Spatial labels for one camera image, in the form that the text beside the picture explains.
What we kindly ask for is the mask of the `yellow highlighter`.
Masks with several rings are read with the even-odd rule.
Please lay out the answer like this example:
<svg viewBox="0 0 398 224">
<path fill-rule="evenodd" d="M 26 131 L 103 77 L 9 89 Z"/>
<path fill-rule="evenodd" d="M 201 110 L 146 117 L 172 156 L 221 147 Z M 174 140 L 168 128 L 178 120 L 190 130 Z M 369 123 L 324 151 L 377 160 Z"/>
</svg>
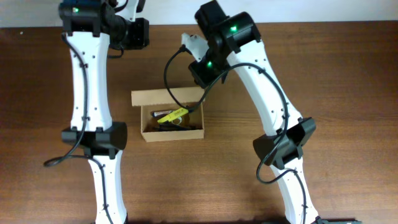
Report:
<svg viewBox="0 0 398 224">
<path fill-rule="evenodd" d="M 171 122 L 171 121 L 173 121 L 173 120 L 175 120 L 175 119 L 177 119 L 179 117 L 182 117 L 182 116 L 184 116 L 185 114 L 188 114 L 188 113 L 189 113 L 189 110 L 187 110 L 185 108 L 179 108 L 179 109 L 177 109 L 175 111 L 172 111 L 170 114 L 164 116 L 163 118 L 158 119 L 157 122 L 159 124 L 166 123 L 166 122 Z"/>
</svg>

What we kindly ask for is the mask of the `yellow tape roll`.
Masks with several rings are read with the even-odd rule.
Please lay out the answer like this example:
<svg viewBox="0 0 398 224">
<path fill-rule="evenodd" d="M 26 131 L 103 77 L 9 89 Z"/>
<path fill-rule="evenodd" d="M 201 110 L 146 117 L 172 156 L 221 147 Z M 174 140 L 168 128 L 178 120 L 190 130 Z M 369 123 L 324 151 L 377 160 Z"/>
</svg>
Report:
<svg viewBox="0 0 398 224">
<path fill-rule="evenodd" d="M 172 123 L 177 126 L 187 126 L 187 125 L 189 125 L 189 122 L 190 122 L 189 114 L 180 116 L 172 121 Z"/>
</svg>

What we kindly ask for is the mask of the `brown cardboard box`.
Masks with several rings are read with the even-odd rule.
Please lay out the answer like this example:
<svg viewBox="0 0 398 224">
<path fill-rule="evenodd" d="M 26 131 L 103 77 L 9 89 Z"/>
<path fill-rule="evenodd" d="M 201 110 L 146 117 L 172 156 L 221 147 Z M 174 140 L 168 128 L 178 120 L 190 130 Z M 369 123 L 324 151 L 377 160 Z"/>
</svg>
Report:
<svg viewBox="0 0 398 224">
<path fill-rule="evenodd" d="M 203 139 L 203 106 L 193 111 L 204 94 L 200 87 L 137 90 L 131 92 L 133 106 L 141 108 L 141 134 L 146 142 Z"/>
</svg>

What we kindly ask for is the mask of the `blue whiteboard marker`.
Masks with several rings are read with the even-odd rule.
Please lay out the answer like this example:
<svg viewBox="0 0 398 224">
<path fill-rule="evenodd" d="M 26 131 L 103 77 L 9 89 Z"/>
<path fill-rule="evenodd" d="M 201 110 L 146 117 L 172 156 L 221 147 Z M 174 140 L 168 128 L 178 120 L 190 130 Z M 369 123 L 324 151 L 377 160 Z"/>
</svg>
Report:
<svg viewBox="0 0 398 224">
<path fill-rule="evenodd" d="M 173 112 L 173 110 L 153 111 L 153 112 L 151 113 L 151 116 L 154 117 L 154 118 L 156 118 L 156 117 L 162 117 L 162 116 L 166 116 L 166 115 L 168 115 L 168 114 L 170 114 L 170 113 L 172 113 L 172 112 Z"/>
</svg>

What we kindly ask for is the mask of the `black permanent marker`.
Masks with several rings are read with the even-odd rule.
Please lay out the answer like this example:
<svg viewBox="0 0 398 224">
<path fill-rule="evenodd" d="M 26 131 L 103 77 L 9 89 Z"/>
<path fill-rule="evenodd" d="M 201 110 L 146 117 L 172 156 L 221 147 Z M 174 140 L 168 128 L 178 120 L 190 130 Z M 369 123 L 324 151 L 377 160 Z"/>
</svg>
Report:
<svg viewBox="0 0 398 224">
<path fill-rule="evenodd" d="M 191 131 L 196 129 L 196 126 L 177 126 L 172 123 L 159 124 L 159 131 Z"/>
</svg>

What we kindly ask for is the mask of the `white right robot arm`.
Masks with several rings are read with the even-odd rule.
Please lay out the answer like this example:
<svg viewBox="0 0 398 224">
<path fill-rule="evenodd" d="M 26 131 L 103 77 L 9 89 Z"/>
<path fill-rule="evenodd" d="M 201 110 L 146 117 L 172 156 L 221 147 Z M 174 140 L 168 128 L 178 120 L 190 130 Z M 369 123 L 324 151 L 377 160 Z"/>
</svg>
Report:
<svg viewBox="0 0 398 224">
<path fill-rule="evenodd" d="M 217 1 L 200 6 L 195 20 L 202 37 L 183 43 L 194 56 L 189 66 L 195 83 L 209 90 L 234 70 L 254 103 L 264 134 L 253 141 L 258 168 L 273 171 L 289 223 L 317 223 L 303 173 L 303 146 L 314 133 L 312 118 L 304 118 L 284 93 L 268 61 L 259 29 L 247 12 L 227 16 Z"/>
</svg>

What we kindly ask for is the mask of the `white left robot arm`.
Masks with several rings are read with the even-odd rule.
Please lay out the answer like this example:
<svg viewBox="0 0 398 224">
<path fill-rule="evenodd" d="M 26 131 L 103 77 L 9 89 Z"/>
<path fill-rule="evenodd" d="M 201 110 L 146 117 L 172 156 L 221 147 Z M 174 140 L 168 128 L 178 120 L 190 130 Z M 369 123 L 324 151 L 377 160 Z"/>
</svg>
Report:
<svg viewBox="0 0 398 224">
<path fill-rule="evenodd" d="M 113 121 L 108 105 L 106 64 L 109 49 L 124 52 L 149 45 L 149 22 L 136 14 L 145 0 L 62 1 L 58 13 L 62 40 L 70 50 L 73 72 L 73 114 L 62 140 L 73 147 L 56 164 L 88 161 L 96 195 L 95 223 L 127 223 L 121 185 L 121 158 L 127 144 L 127 125 Z"/>
</svg>

